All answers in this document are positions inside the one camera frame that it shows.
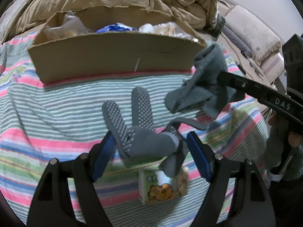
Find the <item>gloved right hand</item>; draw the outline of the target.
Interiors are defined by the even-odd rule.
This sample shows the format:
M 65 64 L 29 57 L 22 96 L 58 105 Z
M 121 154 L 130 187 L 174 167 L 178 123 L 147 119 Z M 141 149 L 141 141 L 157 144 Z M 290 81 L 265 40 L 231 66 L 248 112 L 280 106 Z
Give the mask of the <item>gloved right hand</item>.
M 302 135 L 288 130 L 287 120 L 274 114 L 268 120 L 269 137 L 266 141 L 265 168 L 270 181 L 295 180 L 302 176 Z M 290 148 L 292 159 L 283 173 L 274 168 L 283 166 L 283 151 Z

